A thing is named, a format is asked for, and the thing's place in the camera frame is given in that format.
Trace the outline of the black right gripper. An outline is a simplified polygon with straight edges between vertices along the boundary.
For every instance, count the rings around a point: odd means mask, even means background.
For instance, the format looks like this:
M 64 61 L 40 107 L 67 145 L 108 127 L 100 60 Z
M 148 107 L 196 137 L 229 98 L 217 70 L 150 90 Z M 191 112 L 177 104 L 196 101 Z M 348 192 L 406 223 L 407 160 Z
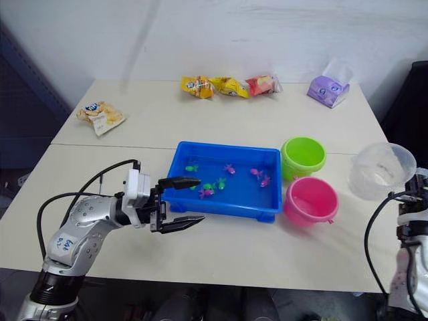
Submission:
M 427 177 L 414 176 L 405 183 L 405 192 L 400 198 L 399 215 L 427 210 Z

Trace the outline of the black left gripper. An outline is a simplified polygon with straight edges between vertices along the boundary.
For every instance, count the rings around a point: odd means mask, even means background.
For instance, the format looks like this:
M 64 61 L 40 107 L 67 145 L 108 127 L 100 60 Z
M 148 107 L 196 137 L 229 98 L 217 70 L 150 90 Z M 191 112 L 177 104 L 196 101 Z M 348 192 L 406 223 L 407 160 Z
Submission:
M 171 177 L 158 180 L 158 186 L 150 190 L 150 197 L 146 203 L 136 208 L 139 222 L 148 225 L 151 232 L 161 234 L 182 231 L 202 222 L 205 216 L 177 217 L 172 221 L 163 223 L 167 218 L 166 203 L 162 200 L 164 190 L 189 189 L 200 184 L 201 180 L 193 177 Z

